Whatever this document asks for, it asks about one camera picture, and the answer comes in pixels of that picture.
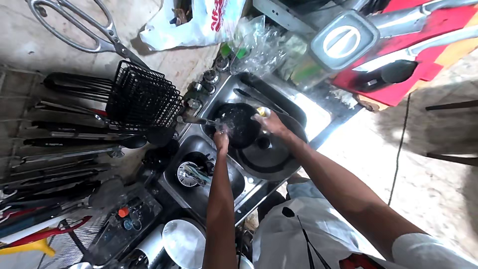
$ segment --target black ladle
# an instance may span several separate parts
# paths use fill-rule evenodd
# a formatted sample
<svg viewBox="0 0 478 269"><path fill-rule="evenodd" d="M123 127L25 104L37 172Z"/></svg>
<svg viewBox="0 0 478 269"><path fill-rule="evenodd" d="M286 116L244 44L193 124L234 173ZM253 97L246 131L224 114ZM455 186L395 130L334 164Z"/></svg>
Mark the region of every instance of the black ladle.
<svg viewBox="0 0 478 269"><path fill-rule="evenodd" d="M142 135L135 135L122 140L97 140L97 139L79 139L79 138L34 138L25 139L24 145L55 147L55 146L94 146L116 144L126 148L140 148L146 145L146 138Z"/></svg>

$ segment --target person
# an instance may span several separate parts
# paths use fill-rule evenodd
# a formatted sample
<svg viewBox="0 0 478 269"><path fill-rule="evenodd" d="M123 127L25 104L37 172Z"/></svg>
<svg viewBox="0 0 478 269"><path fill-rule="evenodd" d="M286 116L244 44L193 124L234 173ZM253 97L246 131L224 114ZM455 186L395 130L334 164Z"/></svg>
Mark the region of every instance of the person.
<svg viewBox="0 0 478 269"><path fill-rule="evenodd" d="M284 141L310 177L288 184L291 199L260 222L252 241L256 269L478 269L475 261L396 213L354 174L311 149L274 112L253 118ZM214 142L203 268L233 269L238 264L227 134L216 132Z"/></svg>

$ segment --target chair leg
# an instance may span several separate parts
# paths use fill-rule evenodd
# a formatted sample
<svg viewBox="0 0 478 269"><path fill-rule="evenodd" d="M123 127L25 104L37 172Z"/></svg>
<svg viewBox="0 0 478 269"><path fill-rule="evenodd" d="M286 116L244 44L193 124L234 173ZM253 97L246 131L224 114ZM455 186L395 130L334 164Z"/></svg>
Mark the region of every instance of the chair leg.
<svg viewBox="0 0 478 269"><path fill-rule="evenodd" d="M433 159L449 161L454 163L461 163L461 164L478 167L478 158L464 158L464 157L447 156L447 155L434 154L434 153L427 153L426 156Z"/></svg>
<svg viewBox="0 0 478 269"><path fill-rule="evenodd" d="M437 106L428 106L428 107L425 107L425 110L430 111L430 110L470 108L470 107L478 107L478 100L461 102L461 103L451 103L451 104L445 104L445 105L437 105Z"/></svg>

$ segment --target hand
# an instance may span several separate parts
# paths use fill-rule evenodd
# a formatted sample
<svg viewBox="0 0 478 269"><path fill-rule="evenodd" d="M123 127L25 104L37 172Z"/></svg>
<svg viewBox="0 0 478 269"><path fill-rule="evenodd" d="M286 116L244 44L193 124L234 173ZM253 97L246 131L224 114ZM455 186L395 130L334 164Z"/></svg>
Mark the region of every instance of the hand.
<svg viewBox="0 0 478 269"><path fill-rule="evenodd" d="M261 117L260 115L255 114L251 119L258 121L265 131L276 136L282 137L289 132L289 129L285 127L274 111L267 110L266 115L267 117Z"/></svg>
<svg viewBox="0 0 478 269"><path fill-rule="evenodd" d="M214 133L214 143L216 144L217 152L226 155L228 153L229 136L225 131L216 131Z"/></svg>

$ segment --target black wire basket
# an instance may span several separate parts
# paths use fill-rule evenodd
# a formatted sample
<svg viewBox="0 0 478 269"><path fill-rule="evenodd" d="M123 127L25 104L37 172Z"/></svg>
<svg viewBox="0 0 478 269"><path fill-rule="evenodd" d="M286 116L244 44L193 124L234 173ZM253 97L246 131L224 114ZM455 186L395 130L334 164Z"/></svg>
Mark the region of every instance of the black wire basket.
<svg viewBox="0 0 478 269"><path fill-rule="evenodd" d="M172 127L182 108L181 95L164 75L122 60L106 105L111 123L120 129L146 132Z"/></svg>

